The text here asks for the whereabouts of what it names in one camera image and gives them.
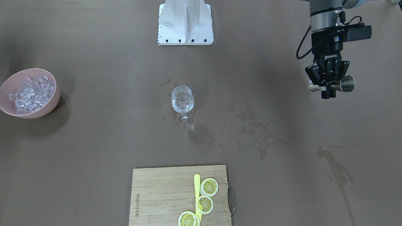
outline wine glass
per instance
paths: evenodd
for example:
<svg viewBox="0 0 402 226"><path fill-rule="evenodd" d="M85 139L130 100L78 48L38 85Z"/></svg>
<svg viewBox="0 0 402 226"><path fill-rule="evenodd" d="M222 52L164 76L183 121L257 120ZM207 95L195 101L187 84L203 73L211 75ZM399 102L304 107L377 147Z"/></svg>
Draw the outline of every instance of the wine glass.
<svg viewBox="0 0 402 226"><path fill-rule="evenodd" d="M188 114L194 107L194 97L189 87L178 86L173 90L172 107L177 111L177 124L189 126L193 122L193 117Z"/></svg>

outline metal handle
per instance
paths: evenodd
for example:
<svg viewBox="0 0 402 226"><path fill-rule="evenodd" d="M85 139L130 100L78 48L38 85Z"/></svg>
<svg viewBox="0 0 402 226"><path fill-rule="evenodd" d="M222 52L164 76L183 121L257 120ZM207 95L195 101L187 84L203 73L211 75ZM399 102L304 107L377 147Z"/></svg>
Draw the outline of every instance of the metal handle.
<svg viewBox="0 0 402 226"><path fill-rule="evenodd" d="M233 191L232 187L230 186L230 183L228 183L228 189L229 189L228 193L229 193L229 191L231 191L231 193L232 193L233 210L230 210L230 207L229 207L229 210L230 210L230 217L233 218L233 214L236 211L236 199L235 199L235 196L234 196L234 191Z"/></svg>

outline bowl rim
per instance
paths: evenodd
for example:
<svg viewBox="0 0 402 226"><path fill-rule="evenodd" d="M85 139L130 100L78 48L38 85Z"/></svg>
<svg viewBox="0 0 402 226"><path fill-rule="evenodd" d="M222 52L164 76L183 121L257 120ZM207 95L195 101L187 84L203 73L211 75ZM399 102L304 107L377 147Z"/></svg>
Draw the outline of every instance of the bowl rim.
<svg viewBox="0 0 402 226"><path fill-rule="evenodd" d="M28 71L28 70L42 70L42 71L45 71L45 72L49 73L49 75L50 75L50 76L53 78L53 80L54 80L54 83L55 83L54 91L56 91L56 87L57 87L56 78L52 75L52 73L50 73L49 71L47 71L47 70L45 70L45 69L42 69L42 68L28 68L28 69L25 69L25 70L22 70L22 71L19 71L19 72L15 73L14 75L10 76L10 77L0 86L0 90L1 90L1 89L3 88L3 86L7 83L7 81L8 81L9 79L11 79L13 76L15 76L16 74L19 74L19 73L21 73L21 72ZM9 115L12 115L12 116L16 116L16 117L22 117L22 116L32 115L33 113L36 113L36 112L39 111L40 109L44 108L47 104L49 104L50 101L53 99L55 93L56 93L56 92L53 92L53 94L52 94L52 96L50 97L49 101L48 101L45 105L43 105L41 108L37 109L36 111L31 112L31 113L28 113L28 114L23 114L23 115L11 114L11 113L5 111L5 110L1 107L1 105L0 105L0 109L1 109L3 112L5 112L6 114L9 114Z"/></svg>

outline white stand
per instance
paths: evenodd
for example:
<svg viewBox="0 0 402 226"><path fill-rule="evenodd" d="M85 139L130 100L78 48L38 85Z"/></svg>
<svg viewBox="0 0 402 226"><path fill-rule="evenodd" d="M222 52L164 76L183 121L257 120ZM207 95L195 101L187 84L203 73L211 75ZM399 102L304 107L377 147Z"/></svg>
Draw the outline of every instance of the white stand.
<svg viewBox="0 0 402 226"><path fill-rule="evenodd" d="M204 0L166 0L159 6L159 45L212 43L211 6Z"/></svg>

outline yellow knife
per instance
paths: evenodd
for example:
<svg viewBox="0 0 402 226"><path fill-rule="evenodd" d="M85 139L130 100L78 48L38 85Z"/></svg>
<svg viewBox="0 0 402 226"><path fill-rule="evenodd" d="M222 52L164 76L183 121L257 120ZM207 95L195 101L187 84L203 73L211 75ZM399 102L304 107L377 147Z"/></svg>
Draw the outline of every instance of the yellow knife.
<svg viewBox="0 0 402 226"><path fill-rule="evenodd" d="M202 218L202 213L197 209L197 200L200 198L200 186L201 186L201 176L200 174L194 174L194 189L195 189L195 214L200 218Z"/></svg>

